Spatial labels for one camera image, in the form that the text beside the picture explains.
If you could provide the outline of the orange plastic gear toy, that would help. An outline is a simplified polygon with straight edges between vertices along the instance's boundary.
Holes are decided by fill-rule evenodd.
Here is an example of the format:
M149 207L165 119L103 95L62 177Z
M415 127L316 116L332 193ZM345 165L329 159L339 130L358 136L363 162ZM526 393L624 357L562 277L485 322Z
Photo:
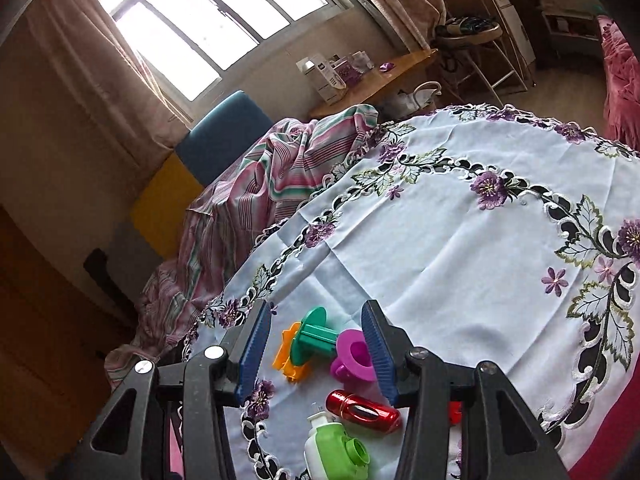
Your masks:
M291 350L294 337L297 335L301 322L294 322L287 330L281 333L281 343L271 367L280 372L291 384L302 382L311 372L309 364L294 365L291 360Z

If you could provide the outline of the striped pink green blanket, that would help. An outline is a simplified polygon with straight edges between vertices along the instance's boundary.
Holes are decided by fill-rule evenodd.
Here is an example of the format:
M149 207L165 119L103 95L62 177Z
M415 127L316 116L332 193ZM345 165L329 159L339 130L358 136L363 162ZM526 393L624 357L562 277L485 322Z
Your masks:
M177 347L248 258L256 238L363 158L375 144L377 124L378 111L370 104L311 122L284 118L227 177L182 206L178 252L145 280L134 340L106 357L111 385L118 386L138 361L156 362Z

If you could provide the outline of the wooden stool with shoes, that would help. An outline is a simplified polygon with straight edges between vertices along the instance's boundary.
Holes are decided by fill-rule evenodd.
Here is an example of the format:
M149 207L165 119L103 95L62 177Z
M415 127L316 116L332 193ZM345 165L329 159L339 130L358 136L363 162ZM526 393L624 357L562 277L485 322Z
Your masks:
M503 102L498 88L510 79L515 79L522 90L528 90L523 76L506 54L503 28L491 18L472 15L450 18L445 25L436 28L435 44L442 51L442 55L448 55L450 60L455 60L469 69L464 77L454 78L455 89L463 81L477 76L500 106L503 106ZM495 80L488 77L482 69L483 52L493 53L504 63L506 71L502 76Z

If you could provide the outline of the red metallic cylinder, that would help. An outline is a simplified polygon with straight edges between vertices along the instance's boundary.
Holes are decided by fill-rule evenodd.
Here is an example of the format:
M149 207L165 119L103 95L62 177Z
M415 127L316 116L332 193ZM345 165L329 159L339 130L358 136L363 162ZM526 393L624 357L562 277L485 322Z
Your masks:
M337 389L326 397L326 409L333 415L381 434L391 434L402 425L397 408Z

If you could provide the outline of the magenta plastic spool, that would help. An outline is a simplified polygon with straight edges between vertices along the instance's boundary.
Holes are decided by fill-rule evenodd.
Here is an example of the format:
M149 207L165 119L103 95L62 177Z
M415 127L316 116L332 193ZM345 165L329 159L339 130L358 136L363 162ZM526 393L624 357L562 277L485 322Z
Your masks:
M331 375L339 382L375 382L376 375L369 349L361 330L343 330L336 340L336 357Z

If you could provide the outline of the blue cushion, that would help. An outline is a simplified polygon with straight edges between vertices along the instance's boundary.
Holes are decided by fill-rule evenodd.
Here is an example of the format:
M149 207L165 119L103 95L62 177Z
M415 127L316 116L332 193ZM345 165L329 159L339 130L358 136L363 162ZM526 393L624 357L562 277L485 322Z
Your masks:
M203 186L209 186L273 125L243 91L232 93L201 119L176 146L177 156Z

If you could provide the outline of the green plastic spool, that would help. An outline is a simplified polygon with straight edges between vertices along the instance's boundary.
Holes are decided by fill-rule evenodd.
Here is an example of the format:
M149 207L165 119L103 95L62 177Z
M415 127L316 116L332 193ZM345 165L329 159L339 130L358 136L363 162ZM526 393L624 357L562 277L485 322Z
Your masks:
M314 356L334 359L338 331L329 326L326 309L315 307L300 322L302 325L292 344L293 364L304 365Z

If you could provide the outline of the window with frame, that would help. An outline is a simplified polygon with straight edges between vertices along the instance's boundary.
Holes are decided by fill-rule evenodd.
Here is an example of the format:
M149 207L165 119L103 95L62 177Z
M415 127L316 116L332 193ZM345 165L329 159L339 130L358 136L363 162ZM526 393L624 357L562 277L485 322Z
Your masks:
M195 122L270 54L345 10L341 0L99 0Z

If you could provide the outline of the red plastic toy piece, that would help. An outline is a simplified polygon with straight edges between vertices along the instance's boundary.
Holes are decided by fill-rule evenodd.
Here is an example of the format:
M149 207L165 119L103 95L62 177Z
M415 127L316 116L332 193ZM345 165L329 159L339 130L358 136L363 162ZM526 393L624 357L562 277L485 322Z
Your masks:
M448 403L448 419L450 426L457 426L462 422L463 403L460 401L450 401Z

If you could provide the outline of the pink bedding pile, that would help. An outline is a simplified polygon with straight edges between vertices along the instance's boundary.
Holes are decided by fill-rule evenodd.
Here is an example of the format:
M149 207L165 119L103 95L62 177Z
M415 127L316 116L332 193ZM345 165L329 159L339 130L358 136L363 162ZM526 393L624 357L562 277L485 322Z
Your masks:
M639 151L639 61L617 24L598 16L606 79L605 136Z

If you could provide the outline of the white embroidered floral tablecloth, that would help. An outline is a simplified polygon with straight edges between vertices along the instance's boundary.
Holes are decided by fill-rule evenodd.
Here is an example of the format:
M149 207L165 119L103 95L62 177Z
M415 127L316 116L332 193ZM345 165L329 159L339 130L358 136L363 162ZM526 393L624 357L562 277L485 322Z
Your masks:
M241 479L305 472L328 362L293 384L284 330L322 307L355 328L376 300L443 360L496 362L575 479L638 476L639 153L513 107L450 106L385 128L378 147L253 252L196 323L191 352L252 302L273 304L250 400L226 414Z

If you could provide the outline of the wooden side table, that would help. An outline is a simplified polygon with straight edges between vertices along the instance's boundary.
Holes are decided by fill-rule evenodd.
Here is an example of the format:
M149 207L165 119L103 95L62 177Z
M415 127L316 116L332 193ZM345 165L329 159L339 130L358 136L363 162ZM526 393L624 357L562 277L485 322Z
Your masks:
M378 104L398 90L406 90L412 82L424 81L426 73L440 58L439 50L412 52L394 58L394 67L388 72L378 68L362 76L336 103L321 104L308 113L309 119L322 119L354 105Z

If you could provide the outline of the white green toy camera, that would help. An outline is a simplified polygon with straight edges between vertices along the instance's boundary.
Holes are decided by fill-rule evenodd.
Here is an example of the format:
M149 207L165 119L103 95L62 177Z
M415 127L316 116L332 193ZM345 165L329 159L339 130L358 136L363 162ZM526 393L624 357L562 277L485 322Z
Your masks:
M369 478L370 455L327 412L308 417L310 430L304 445L306 471L312 480L364 480Z

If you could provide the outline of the white cardboard box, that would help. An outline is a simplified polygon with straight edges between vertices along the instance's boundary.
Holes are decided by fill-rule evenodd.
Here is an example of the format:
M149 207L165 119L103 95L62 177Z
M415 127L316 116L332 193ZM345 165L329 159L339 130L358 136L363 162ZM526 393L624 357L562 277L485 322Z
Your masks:
M302 58L296 66L326 104L334 104L344 98L347 86L331 63L321 54Z

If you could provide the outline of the pink beige curtain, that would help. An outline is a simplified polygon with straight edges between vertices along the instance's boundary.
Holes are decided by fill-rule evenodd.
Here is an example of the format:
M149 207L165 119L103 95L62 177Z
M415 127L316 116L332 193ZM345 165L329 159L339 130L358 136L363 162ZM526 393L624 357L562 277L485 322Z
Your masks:
M70 95L128 164L152 172L189 133L99 0L32 0L29 31Z

